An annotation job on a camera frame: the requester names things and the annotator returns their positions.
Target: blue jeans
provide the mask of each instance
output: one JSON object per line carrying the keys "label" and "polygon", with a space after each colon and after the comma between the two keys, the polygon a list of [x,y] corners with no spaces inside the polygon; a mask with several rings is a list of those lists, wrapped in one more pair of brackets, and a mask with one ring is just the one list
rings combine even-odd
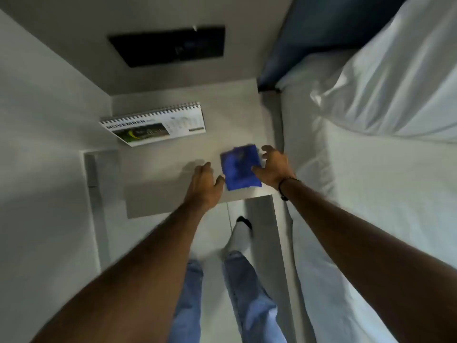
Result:
{"label": "blue jeans", "polygon": [[[286,343],[276,322],[276,304],[260,284],[249,261],[230,252],[223,261],[225,284],[244,343]],[[187,264],[186,278],[174,313],[169,343],[198,343],[203,271],[196,260]]]}

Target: spiral binding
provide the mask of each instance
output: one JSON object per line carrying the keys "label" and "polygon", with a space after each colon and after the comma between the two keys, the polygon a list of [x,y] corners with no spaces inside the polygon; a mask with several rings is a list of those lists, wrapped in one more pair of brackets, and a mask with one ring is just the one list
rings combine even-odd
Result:
{"label": "spiral binding", "polygon": [[142,114],[131,114],[127,116],[119,116],[117,118],[110,118],[108,120],[102,120],[100,121],[101,124],[112,124],[112,123],[117,123],[117,122],[126,122],[126,121],[134,121],[135,119],[141,119],[145,118],[148,116],[158,116],[158,115],[164,115],[164,114],[169,114],[169,113],[175,113],[178,111],[184,111],[186,109],[191,109],[194,107],[199,107],[200,103],[198,102],[189,102],[189,103],[183,103],[180,105],[172,105],[172,106],[167,106],[167,107],[162,107],[158,108],[156,110],[153,110],[151,112],[146,112]]}

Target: white tile floor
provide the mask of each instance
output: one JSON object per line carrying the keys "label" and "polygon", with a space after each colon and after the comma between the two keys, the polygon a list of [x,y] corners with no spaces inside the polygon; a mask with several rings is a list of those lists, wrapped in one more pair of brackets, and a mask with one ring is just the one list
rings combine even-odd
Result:
{"label": "white tile floor", "polygon": [[[106,254],[100,255],[100,260],[106,260],[102,268],[106,268],[134,247],[168,213],[128,219],[117,152],[97,153],[95,162],[102,207],[92,205],[92,209],[101,210],[99,216],[104,220],[96,232],[99,254]],[[218,204],[204,216],[198,226],[191,250],[201,261],[204,272],[201,342],[241,342],[219,257],[219,252],[229,240],[231,229],[240,215],[250,219],[253,224],[252,249],[256,271],[267,292],[278,304],[278,323],[284,335],[289,342],[294,342],[282,254],[269,197]]]}

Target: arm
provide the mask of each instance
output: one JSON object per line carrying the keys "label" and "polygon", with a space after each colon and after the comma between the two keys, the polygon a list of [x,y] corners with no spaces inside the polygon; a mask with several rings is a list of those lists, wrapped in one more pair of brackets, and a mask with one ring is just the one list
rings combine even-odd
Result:
{"label": "arm", "polygon": [[[271,146],[259,179],[278,189],[295,178],[286,155]],[[457,337],[457,271],[326,201],[294,179],[281,191],[399,342],[450,342]]]}
{"label": "arm", "polygon": [[192,239],[223,187],[223,177],[214,185],[209,162],[197,166],[184,203],[73,297],[32,342],[166,342]]}

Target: black bracelet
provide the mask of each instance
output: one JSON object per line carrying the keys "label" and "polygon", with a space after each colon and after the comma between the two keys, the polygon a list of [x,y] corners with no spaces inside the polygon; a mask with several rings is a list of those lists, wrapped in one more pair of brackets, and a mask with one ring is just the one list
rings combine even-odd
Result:
{"label": "black bracelet", "polygon": [[278,191],[279,193],[281,194],[281,199],[283,201],[289,201],[289,199],[287,197],[284,196],[283,192],[281,191],[281,184],[283,184],[283,182],[286,180],[286,179],[294,179],[295,181],[298,181],[298,182],[301,182],[301,180],[297,179],[297,178],[294,178],[294,177],[286,177],[286,178],[283,178],[281,179],[281,181],[279,182],[278,184]]}

